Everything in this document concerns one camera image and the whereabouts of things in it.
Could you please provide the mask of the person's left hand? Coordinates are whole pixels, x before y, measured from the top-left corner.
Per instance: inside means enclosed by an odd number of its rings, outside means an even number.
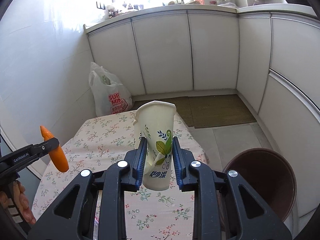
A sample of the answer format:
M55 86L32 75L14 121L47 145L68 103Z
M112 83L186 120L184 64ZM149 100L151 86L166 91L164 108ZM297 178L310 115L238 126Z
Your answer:
M13 182L13 202L16 204L18 210L20 211L21 215L23 216L24 220L34 225L36 223L36 218L34 217L30 207L29 207L29 200L26 197L25 193L25 187L21 184L20 181L15 180ZM1 205L4 209L7 209L12 203L11 200L9 200L9 197L7 194L3 191L1 191Z

